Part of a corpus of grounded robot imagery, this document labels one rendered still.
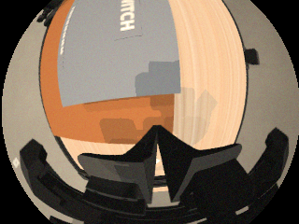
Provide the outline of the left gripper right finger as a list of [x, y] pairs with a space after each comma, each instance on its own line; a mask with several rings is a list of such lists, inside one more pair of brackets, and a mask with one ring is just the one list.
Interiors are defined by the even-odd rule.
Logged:
[[171, 203], [180, 202], [179, 196], [196, 172], [237, 159], [242, 150], [240, 144], [200, 150], [184, 143], [162, 125], [157, 125], [157, 130], [158, 147]]

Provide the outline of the brown wooden stand with white legs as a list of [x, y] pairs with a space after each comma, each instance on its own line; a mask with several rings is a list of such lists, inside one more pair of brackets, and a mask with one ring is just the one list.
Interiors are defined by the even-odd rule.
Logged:
[[135, 145], [153, 125], [173, 133], [175, 94], [110, 99], [63, 107], [57, 78], [59, 40], [75, 0], [64, 0], [47, 32], [40, 65], [45, 112], [53, 135], [94, 143]]

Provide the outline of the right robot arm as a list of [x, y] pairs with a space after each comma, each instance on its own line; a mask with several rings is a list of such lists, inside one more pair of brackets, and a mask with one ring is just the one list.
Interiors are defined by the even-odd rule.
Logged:
[[[49, 13], [51, 13], [51, 9], [48, 8], [48, 7], [45, 7], [45, 8], [43, 9], [43, 13], [42, 13], [42, 15], [40, 15], [40, 16], [38, 17], [37, 22], [42, 22], [43, 20], [45, 20], [45, 19], [47, 18], [47, 16], [48, 16]], [[44, 18], [44, 17], [45, 17], [45, 18]]]

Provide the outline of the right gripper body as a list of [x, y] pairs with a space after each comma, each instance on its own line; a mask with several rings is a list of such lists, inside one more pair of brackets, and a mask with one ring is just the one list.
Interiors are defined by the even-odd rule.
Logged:
[[[48, 7], [52, 10], [52, 12], [48, 15], [48, 17], [45, 19], [44, 21], [44, 26], [49, 27], [51, 24], [51, 21], [55, 15], [55, 13], [57, 12], [58, 8], [61, 5], [61, 2], [64, 0], [51, 0], [45, 7]], [[45, 8], [44, 7], [44, 8]], [[43, 8], [43, 9], [44, 9]], [[55, 9], [56, 8], [56, 9]]]

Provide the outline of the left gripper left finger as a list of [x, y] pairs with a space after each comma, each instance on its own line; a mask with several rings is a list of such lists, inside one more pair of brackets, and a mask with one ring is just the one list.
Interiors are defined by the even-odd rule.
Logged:
[[81, 153], [78, 162], [91, 177], [136, 183], [147, 204], [151, 204], [154, 186], [155, 167], [158, 146], [157, 125], [126, 153], [121, 155], [103, 155]]

